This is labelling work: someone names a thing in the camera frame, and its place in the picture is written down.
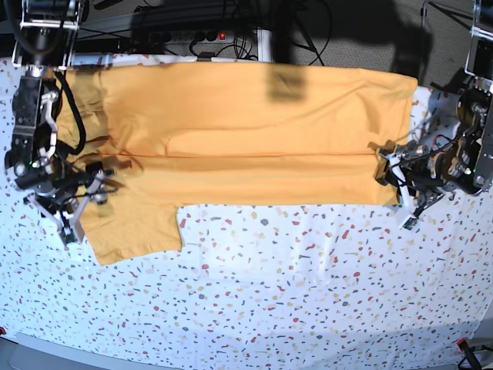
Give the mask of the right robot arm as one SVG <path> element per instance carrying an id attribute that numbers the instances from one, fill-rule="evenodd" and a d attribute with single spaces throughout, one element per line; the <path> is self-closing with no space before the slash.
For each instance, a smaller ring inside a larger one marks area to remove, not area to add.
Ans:
<path id="1" fill-rule="evenodd" d="M 5 1 L 22 75 L 12 100 L 14 128 L 5 155 L 9 185 L 55 225 L 63 244 L 82 243 L 86 205 L 102 205 L 115 186 L 102 163 L 70 163 L 86 144 L 86 129 L 64 75 L 82 20 L 81 1 Z"/>

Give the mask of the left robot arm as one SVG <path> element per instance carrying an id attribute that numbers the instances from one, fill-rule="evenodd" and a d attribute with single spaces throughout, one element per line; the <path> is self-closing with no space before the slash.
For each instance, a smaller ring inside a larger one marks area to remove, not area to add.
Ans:
<path id="1" fill-rule="evenodd" d="M 25 1 L 16 52 L 24 74 L 13 109 L 17 124 L 11 160 L 17 181 L 31 187 L 33 202 L 56 224 L 62 241 L 80 242 L 86 204 L 103 204 L 112 170 L 100 162 L 79 170 L 67 161 L 86 145 L 86 128 L 65 71 L 82 21 L 80 1 Z M 410 230 L 421 214 L 455 189 L 470 195 L 492 182 L 492 3 L 477 1 L 465 65 L 472 78 L 457 104 L 458 126 L 441 147 L 411 141 L 377 151 L 375 180 L 393 186 L 403 204 L 400 227 Z"/>

